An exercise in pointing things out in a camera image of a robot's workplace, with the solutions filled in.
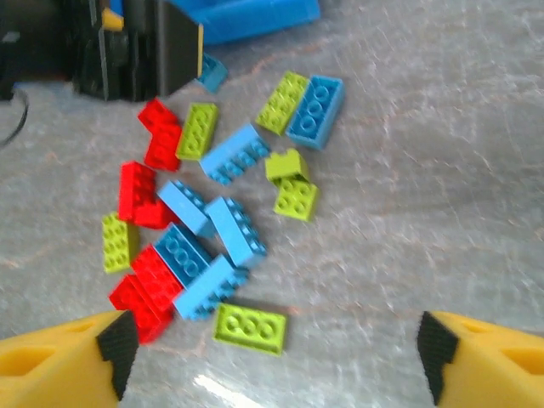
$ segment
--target lego brick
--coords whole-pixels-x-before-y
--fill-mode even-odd
[[[263,261],[266,247],[239,202],[218,197],[206,206],[206,213],[236,266],[254,268]]]
[[[228,75],[229,72],[221,61],[209,54],[202,54],[202,74],[197,81],[208,92],[215,94]]]
[[[164,202],[156,200],[136,208],[133,222],[139,227],[164,230],[169,224],[178,223],[179,219]]]
[[[213,338],[247,349],[281,355],[287,318],[283,314],[221,303]]]
[[[136,275],[125,275],[109,298],[117,310],[133,312],[140,344],[156,340],[173,319],[172,312],[161,312],[153,305]]]
[[[102,218],[104,271],[113,274],[130,268],[139,250],[139,231],[135,225],[121,221],[115,212]]]
[[[136,161],[122,164],[117,209],[120,220],[133,221],[136,208],[155,202],[155,176],[155,171]]]
[[[185,227],[172,224],[155,250],[185,289],[209,266],[212,257]]]
[[[159,197],[193,234],[205,238],[215,235],[212,221],[204,213],[204,199],[187,184],[167,181],[159,191]]]
[[[191,104],[176,157],[180,160],[200,160],[212,143],[217,120],[218,107],[215,104]]]
[[[178,118],[157,98],[150,100],[145,105],[138,114],[138,119],[151,133],[162,124],[179,124]]]
[[[264,161],[266,179],[276,186],[282,179],[309,180],[308,164],[295,149],[288,149],[284,155],[272,152]]]
[[[258,160],[268,156],[270,148],[251,124],[238,129],[200,160],[202,171],[212,180],[229,185]]]
[[[286,133],[294,143],[322,150],[345,97],[343,81],[312,76]]]
[[[309,221],[314,216],[320,190],[315,184],[293,178],[281,180],[274,212],[285,217]]]
[[[172,311],[173,300],[183,291],[183,287],[156,253],[155,248],[148,245],[133,260],[132,267],[157,310]]]
[[[174,306],[184,319],[206,319],[222,300],[232,296],[238,286],[246,283],[248,274],[247,269],[238,269],[227,257],[219,255],[174,300]]]
[[[177,171],[181,161],[176,157],[176,149],[181,137],[182,130],[178,124],[156,125],[145,153],[144,163],[157,170]]]
[[[102,27],[109,31],[122,31],[125,21],[119,14],[109,8],[102,10]]]
[[[302,100],[309,79],[288,71],[270,95],[255,123],[281,136]]]
[[[320,18],[318,0],[170,0],[204,25],[204,44],[261,36]]]

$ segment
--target lego stud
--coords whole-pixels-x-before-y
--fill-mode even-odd
[[[198,137],[198,132],[195,130],[191,136],[195,138]],[[201,141],[199,139],[192,139],[190,143],[187,144],[187,150],[190,151],[199,151],[201,148]]]
[[[184,272],[187,276],[194,278],[200,273],[200,269],[195,261],[188,261],[184,263]]]
[[[301,196],[304,196],[304,197],[310,196],[311,192],[312,192],[312,190],[310,189],[309,185],[307,185],[307,184],[301,184],[298,187],[298,193]]]
[[[179,242],[173,237],[170,237],[168,238],[165,247],[170,253],[175,253],[179,249]]]
[[[185,264],[189,260],[189,254],[183,248],[179,248],[174,254],[173,258],[180,265]]]
[[[313,133],[317,128],[317,123],[312,116],[305,116],[302,121],[300,121],[300,128],[305,133]]]
[[[329,90],[323,85],[315,87],[314,98],[317,99],[318,102],[326,102],[330,98]]]
[[[291,180],[284,180],[281,189],[284,190],[286,193],[291,193],[295,190],[295,184]]]
[[[253,336],[257,331],[258,321],[250,317],[244,321],[243,331],[248,336]]]
[[[264,144],[256,142],[252,144],[253,150],[258,154],[259,157],[266,157],[270,150]]]
[[[306,213],[308,206],[306,206],[306,203],[304,202],[298,202],[297,204],[295,204],[294,209],[296,213],[303,215],[304,213]]]
[[[277,96],[272,96],[272,98],[270,98],[270,101],[269,101],[269,105],[270,105],[270,108],[272,110],[276,110],[278,109],[278,106],[281,104],[281,98],[277,97]]]
[[[282,100],[283,103],[280,105],[280,112],[281,112],[282,115],[290,115],[290,113],[291,113],[291,103],[294,102],[295,97],[296,97],[296,95],[294,95],[294,96],[289,95],[289,98],[292,99],[291,101]]]
[[[278,200],[278,208],[280,210],[286,210],[287,208],[289,208],[291,206],[291,201],[286,198],[286,197],[281,197],[279,200]]]
[[[215,180],[222,185],[229,185],[232,182],[230,178],[224,176],[220,172],[210,174],[210,179]]]
[[[210,120],[210,116],[206,110],[198,110],[196,112],[195,119],[199,126],[205,128]]]
[[[275,336],[274,325],[270,321],[265,321],[259,325],[258,334],[264,340],[269,340]]]
[[[244,163],[244,165],[247,166],[247,167],[255,166],[255,164],[257,163],[255,161],[255,159],[253,159],[251,156],[249,156],[245,151],[242,151],[238,155],[238,160],[240,160],[242,163]]]
[[[320,104],[317,100],[312,100],[308,104],[308,113],[312,117],[321,117],[321,116],[323,116],[323,105]]]
[[[253,251],[255,252],[261,252],[262,254],[265,254],[266,253],[266,248],[264,247],[263,244],[261,244],[260,242],[258,241],[255,241],[255,240],[251,240],[249,242],[249,246],[252,248]]]
[[[226,321],[226,327],[229,332],[236,332],[241,325],[241,317],[239,314],[229,316]]]
[[[231,163],[231,162],[226,163],[224,167],[227,169],[229,173],[233,174],[236,177],[240,177],[244,173],[244,170],[241,167],[238,167],[234,163]]]

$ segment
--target black cable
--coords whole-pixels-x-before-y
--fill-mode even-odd
[[[30,102],[28,100],[28,95],[22,89],[14,89],[14,99],[18,99],[24,106],[23,115],[20,117],[19,124],[17,127],[9,134],[6,139],[0,140],[0,150],[9,145],[17,135],[23,130],[23,127],[26,123],[26,117],[28,116],[28,109],[30,108]]]

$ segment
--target green lego brick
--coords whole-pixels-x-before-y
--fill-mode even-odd
[[[180,160],[200,160],[212,143],[219,109],[215,104],[191,104],[176,149]]]
[[[315,184],[284,178],[281,180],[274,211],[286,217],[309,221],[314,216],[319,194],[320,189]]]
[[[307,77],[286,72],[255,122],[281,136],[303,98],[308,83]]]
[[[220,303],[213,338],[247,349],[281,355],[286,324],[287,317],[282,314]]]
[[[121,221],[112,212],[102,218],[102,238],[105,273],[129,269],[139,250],[138,227]]]
[[[310,181],[308,164],[295,149],[287,149],[285,155],[271,153],[264,161],[264,171],[266,179],[276,186],[280,186],[281,180],[286,178]]]

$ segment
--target black rubber pad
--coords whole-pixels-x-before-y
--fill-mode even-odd
[[[113,364],[111,385],[116,391],[117,398],[122,400],[138,350],[138,332],[132,312],[128,310],[121,314],[96,337],[96,340],[102,360],[111,361]]]
[[[442,370],[453,361],[459,338],[429,312],[423,312],[417,333],[417,351],[436,406],[444,390]]]

